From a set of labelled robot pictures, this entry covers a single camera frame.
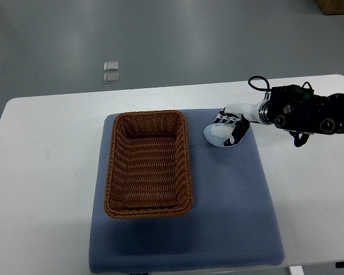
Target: white table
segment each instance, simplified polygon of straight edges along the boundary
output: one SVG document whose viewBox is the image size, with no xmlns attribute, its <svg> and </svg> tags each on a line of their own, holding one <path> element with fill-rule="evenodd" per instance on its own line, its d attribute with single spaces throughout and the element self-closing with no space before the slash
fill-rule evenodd
<svg viewBox="0 0 344 275">
<path fill-rule="evenodd" d="M 270 83 L 305 81 L 319 95 L 344 93 L 339 75 Z M 90 274 L 93 195 L 109 114 L 221 108 L 263 97 L 243 81 L 10 100 L 0 120 L 0 274 Z M 282 266 L 344 261 L 344 135 L 313 135 L 295 148 L 273 125 L 252 128 L 286 254 Z"/>
</svg>

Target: small square object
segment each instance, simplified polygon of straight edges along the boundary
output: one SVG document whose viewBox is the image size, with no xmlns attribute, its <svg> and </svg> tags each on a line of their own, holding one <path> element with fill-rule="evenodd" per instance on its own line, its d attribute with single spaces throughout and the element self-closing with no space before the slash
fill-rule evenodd
<svg viewBox="0 0 344 275">
<path fill-rule="evenodd" d="M 118 61 L 107 61 L 104 63 L 104 71 L 107 70 L 118 70 L 119 69 L 119 62 Z"/>
<path fill-rule="evenodd" d="M 119 82 L 119 73 L 105 73 L 103 83 L 117 83 Z"/>
<path fill-rule="evenodd" d="M 186 116 L 119 114 L 112 128 L 104 210 L 116 219 L 182 216 L 193 205 Z"/>
</svg>

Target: gray floor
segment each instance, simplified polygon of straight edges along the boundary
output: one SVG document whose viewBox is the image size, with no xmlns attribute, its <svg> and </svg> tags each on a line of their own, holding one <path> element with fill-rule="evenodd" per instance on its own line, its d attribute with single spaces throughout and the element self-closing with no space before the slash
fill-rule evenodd
<svg viewBox="0 0 344 275">
<path fill-rule="evenodd" d="M 117 84 L 103 84 L 108 60 L 119 61 Z M 0 116 L 14 97 L 336 73 L 344 15 L 314 0 L 0 0 Z M 275 272 L 235 274 L 289 274 Z"/>
</svg>

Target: brown woven basket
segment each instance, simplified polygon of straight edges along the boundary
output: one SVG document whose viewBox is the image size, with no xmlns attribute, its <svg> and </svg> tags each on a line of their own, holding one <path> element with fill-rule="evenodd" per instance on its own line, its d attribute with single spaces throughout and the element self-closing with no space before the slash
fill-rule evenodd
<svg viewBox="0 0 344 275">
<path fill-rule="evenodd" d="M 117 219 L 181 216 L 193 205 L 187 121 L 180 111 L 114 121 L 104 210 Z"/>
</svg>

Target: black cable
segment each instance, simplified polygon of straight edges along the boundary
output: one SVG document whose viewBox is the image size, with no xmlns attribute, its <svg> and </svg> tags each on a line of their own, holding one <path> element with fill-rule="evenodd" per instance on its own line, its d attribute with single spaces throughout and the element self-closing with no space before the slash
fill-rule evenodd
<svg viewBox="0 0 344 275">
<path fill-rule="evenodd" d="M 310 87 L 310 89 L 312 90 L 312 86 L 311 86 L 311 84 L 310 84 L 309 82 L 307 82 L 307 81 L 306 81 L 305 83 L 303 83 L 303 85 L 302 85 L 302 87 L 301 87 L 301 88 L 303 88 L 303 87 L 304 87 L 306 84 L 307 84 L 307 85 Z"/>
<path fill-rule="evenodd" d="M 254 86 L 254 85 L 251 83 L 251 81 L 252 81 L 253 79 L 256 79 L 256 78 L 261 79 L 261 80 L 264 80 L 265 83 L 266 83 L 266 88 L 258 88 L 258 87 L 256 87 L 256 86 Z M 263 76 L 253 76 L 253 77 L 250 77 L 249 80 L 248 80 L 248 85 L 249 85 L 251 88 L 253 88 L 253 89 L 255 89 L 255 90 L 258 90 L 258 91 L 262 91 L 262 92 L 270 92 L 270 90 L 271 90 L 271 89 L 270 89 L 269 81 L 268 81 L 265 77 L 263 77 Z"/>
</svg>

